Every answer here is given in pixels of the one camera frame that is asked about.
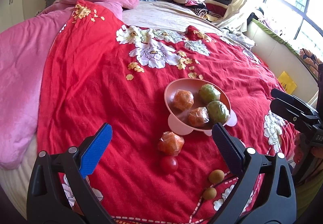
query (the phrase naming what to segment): white curtain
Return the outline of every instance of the white curtain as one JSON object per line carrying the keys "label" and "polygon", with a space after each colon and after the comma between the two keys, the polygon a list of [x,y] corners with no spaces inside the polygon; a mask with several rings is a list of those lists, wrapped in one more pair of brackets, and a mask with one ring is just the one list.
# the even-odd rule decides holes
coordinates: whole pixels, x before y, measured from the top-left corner
{"label": "white curtain", "polygon": [[241,32],[247,31],[247,18],[250,16],[255,6],[253,0],[232,0],[223,17],[212,22],[218,28],[233,27]]}

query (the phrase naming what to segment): wrapped green fruit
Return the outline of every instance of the wrapped green fruit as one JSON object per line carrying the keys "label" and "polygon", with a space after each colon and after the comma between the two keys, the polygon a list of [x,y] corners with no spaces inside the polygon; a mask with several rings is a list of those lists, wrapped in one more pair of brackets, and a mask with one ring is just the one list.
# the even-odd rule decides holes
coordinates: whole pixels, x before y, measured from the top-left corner
{"label": "wrapped green fruit", "polygon": [[220,101],[212,101],[207,106],[207,111],[209,112],[209,117],[214,124],[222,123],[224,124],[230,117],[229,110]]}
{"label": "wrapped green fruit", "polygon": [[208,104],[212,101],[219,101],[221,93],[213,85],[205,84],[201,87],[199,95],[204,103]]}

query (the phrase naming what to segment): wrapped orange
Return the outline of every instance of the wrapped orange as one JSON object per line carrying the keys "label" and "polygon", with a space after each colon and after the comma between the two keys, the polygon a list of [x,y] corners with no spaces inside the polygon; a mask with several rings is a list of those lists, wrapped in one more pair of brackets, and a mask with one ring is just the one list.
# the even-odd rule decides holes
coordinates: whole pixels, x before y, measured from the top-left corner
{"label": "wrapped orange", "polygon": [[204,106],[192,110],[188,115],[188,122],[193,127],[202,127],[209,121],[209,113]]}
{"label": "wrapped orange", "polygon": [[178,108],[181,111],[191,108],[194,104],[194,97],[192,92],[178,89],[174,96],[173,104],[174,107]]}
{"label": "wrapped orange", "polygon": [[184,145],[184,139],[172,131],[164,132],[157,148],[168,156],[177,156]]}

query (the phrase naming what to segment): window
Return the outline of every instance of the window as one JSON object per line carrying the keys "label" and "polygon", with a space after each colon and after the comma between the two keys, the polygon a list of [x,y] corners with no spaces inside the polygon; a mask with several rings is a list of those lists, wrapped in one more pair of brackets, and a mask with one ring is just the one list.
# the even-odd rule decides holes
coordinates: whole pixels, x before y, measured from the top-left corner
{"label": "window", "polygon": [[306,48],[323,58],[323,0],[263,0],[265,15],[280,27],[295,50]]}

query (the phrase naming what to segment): blue gripper pad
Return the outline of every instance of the blue gripper pad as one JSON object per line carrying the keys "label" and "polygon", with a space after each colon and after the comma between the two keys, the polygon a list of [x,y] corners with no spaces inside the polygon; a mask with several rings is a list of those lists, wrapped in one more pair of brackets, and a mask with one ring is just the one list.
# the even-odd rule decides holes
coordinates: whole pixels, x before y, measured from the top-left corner
{"label": "blue gripper pad", "polygon": [[81,157],[80,173],[83,178],[91,175],[112,139],[112,127],[106,124],[96,133],[95,139]]}
{"label": "blue gripper pad", "polygon": [[235,141],[236,138],[230,136],[220,123],[213,126],[212,137],[231,173],[242,177],[245,150],[243,144],[239,139]]}

